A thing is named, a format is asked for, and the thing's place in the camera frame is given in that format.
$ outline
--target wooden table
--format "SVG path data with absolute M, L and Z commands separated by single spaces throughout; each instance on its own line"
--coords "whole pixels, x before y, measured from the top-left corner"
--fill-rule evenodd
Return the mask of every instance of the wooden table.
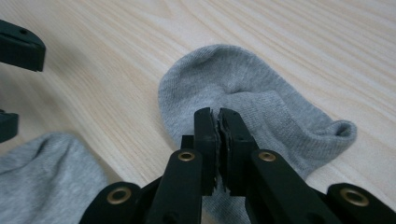
M 31 30 L 48 49 L 43 73 L 0 64 L 0 108 L 21 116 L 1 153 L 70 132 L 112 181 L 144 186 L 177 149 L 157 102 L 163 74 L 194 49 L 232 44 L 333 119 L 357 124 L 357 142 L 307 183 L 321 191 L 352 183 L 396 210 L 394 1 L 3 0 L 0 20 Z

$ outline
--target fabric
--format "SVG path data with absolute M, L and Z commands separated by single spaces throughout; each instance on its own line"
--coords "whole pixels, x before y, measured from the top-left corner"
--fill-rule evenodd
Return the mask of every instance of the fabric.
M 356 126 L 333 121 L 311 105 L 277 72 L 251 52 L 214 45 L 184 56 L 159 87 L 163 123 L 180 146 L 193 134 L 193 113 L 204 107 L 216 118 L 221 107 L 241 114 L 260 148 L 280 153 L 306 178 L 356 139 Z M 244 200 L 221 190 L 204 198 L 204 209 L 219 223 L 248 223 Z
M 0 157 L 0 223 L 79 223 L 106 185 L 77 138 L 45 134 Z

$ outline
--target sock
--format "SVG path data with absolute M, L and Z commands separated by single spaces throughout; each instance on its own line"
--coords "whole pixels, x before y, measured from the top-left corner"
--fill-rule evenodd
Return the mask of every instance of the sock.
M 221 107 L 238 112 L 259 147 L 281 154 L 302 178 L 357 136 L 352 122 L 333 121 L 263 60 L 235 46 L 208 46 L 178 60 L 161 80 L 159 105 L 178 146 L 183 134 L 193 134 L 196 110 L 209 106 L 215 118 Z M 218 223 L 249 223 L 244 199 L 220 189 L 204 197 L 204 209 Z
M 0 157 L 0 223 L 79 223 L 106 185 L 74 136 L 45 134 Z

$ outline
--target gray sock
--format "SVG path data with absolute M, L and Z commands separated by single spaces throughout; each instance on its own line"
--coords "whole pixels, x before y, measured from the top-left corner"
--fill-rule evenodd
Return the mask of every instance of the gray sock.
M 79 223 L 106 185 L 74 136 L 46 134 L 0 157 L 0 223 Z
M 193 114 L 221 107 L 241 114 L 260 148 L 280 153 L 306 178 L 356 139 L 356 126 L 332 121 L 251 52 L 234 46 L 198 49 L 177 61 L 163 77 L 159 104 L 166 130 L 180 146 L 193 134 Z M 204 209 L 219 223 L 248 223 L 242 198 L 221 190 L 204 197 Z

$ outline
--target light wood surface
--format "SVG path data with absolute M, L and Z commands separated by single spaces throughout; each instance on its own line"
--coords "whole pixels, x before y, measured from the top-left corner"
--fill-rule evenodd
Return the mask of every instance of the light wood surface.
M 145 186 L 176 149 L 158 107 L 163 74 L 211 44 L 249 49 L 357 142 L 308 177 L 347 182 L 396 210 L 396 2 L 13 1 L 0 20 L 47 46 L 45 71 L 0 64 L 0 108 L 21 116 L 5 153 L 52 131 L 77 135 L 113 180 Z

